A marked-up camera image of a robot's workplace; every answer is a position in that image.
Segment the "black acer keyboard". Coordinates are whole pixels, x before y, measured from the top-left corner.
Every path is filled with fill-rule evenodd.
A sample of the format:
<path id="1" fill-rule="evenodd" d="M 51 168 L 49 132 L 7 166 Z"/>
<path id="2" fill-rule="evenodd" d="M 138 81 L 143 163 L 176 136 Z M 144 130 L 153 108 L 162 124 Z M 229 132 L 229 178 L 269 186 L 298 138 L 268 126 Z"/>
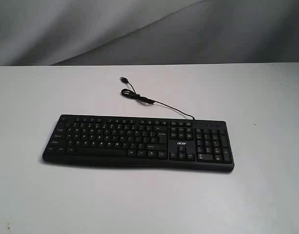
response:
<path id="1" fill-rule="evenodd" d="M 224 121 L 61 115 L 43 152 L 56 164 L 231 172 Z"/>

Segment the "grey backdrop cloth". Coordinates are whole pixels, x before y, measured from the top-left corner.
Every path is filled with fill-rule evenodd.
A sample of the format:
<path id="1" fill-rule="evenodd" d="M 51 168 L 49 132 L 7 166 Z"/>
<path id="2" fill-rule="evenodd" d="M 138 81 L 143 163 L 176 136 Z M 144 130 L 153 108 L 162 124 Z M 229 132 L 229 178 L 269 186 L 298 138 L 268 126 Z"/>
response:
<path id="1" fill-rule="evenodd" d="M 299 0 L 0 0 L 0 66 L 299 62 Z"/>

